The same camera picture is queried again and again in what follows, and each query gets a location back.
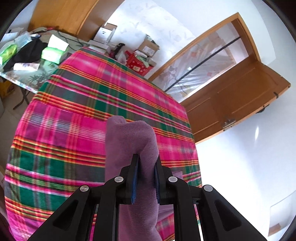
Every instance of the metal screw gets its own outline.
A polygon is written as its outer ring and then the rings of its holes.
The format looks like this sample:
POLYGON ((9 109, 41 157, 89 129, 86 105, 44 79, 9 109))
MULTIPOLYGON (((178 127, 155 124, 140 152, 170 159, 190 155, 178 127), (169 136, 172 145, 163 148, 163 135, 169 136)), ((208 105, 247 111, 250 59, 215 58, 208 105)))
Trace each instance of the metal screw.
POLYGON ((87 185, 83 185, 80 187, 80 191, 82 192, 86 192, 89 189, 89 187, 87 185))
POLYGON ((207 192, 211 192, 211 191, 213 191, 213 187, 211 185, 205 185, 204 190, 207 192))
POLYGON ((123 181, 123 177, 115 177, 114 181, 116 181, 117 183, 120 183, 123 181))
POLYGON ((175 183, 176 181, 178 181, 178 178, 176 178, 176 177, 169 177, 168 180, 169 180, 171 183, 175 183))

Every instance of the cable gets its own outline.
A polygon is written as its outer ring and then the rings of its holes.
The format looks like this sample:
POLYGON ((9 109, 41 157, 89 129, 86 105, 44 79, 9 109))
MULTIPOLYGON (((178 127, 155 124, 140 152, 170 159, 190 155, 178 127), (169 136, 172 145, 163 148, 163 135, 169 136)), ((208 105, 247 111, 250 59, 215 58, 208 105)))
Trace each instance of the cable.
POLYGON ((84 47, 84 44, 81 43, 81 42, 79 41, 79 38, 75 37, 75 38, 77 39, 77 41, 75 41, 75 40, 73 40, 73 39, 69 39, 69 38, 66 38, 65 36, 62 36, 62 35, 60 34, 59 31, 57 31, 57 32, 58 32, 58 34, 59 34, 61 37, 65 38, 65 39, 68 39, 68 40, 71 40, 71 41, 74 41, 74 42, 76 42, 76 43, 79 43, 79 44, 81 45, 81 47, 84 47))
POLYGON ((57 33, 58 33, 58 35, 60 35, 61 37, 63 37, 63 38, 66 40, 66 43, 67 43, 67 44, 69 44, 69 43, 68 43, 68 40, 72 40, 72 39, 69 39, 69 38, 66 38, 66 37, 62 36, 58 30, 57 30, 57 33))

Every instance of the wooden cabinet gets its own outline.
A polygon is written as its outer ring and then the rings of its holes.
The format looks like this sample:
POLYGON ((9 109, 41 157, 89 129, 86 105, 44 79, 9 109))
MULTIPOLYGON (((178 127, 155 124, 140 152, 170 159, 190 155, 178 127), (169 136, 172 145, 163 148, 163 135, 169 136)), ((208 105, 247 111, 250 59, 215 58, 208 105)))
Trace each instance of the wooden cabinet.
POLYGON ((62 32, 89 41, 123 0, 39 0, 29 31, 57 27, 62 32))

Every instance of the bed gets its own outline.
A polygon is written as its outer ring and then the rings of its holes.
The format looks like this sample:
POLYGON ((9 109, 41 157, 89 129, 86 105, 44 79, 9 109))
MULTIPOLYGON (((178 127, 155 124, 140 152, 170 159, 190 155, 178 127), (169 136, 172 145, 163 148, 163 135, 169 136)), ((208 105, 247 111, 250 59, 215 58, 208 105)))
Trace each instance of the bed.
MULTIPOLYGON (((5 172, 16 241, 27 240, 79 186, 104 183, 105 127, 113 115, 152 126, 162 164, 201 186, 184 108, 126 66, 82 48, 43 84, 17 127, 5 172)), ((173 215, 157 230, 163 240, 173 240, 173 215)))

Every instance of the wooden door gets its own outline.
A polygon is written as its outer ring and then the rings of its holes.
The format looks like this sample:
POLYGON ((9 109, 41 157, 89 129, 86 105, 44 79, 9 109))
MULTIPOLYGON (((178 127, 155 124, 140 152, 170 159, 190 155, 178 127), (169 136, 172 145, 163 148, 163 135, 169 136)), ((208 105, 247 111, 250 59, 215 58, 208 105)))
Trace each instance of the wooden door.
POLYGON ((243 121, 284 93, 290 83, 252 56, 183 101, 195 142, 243 121))

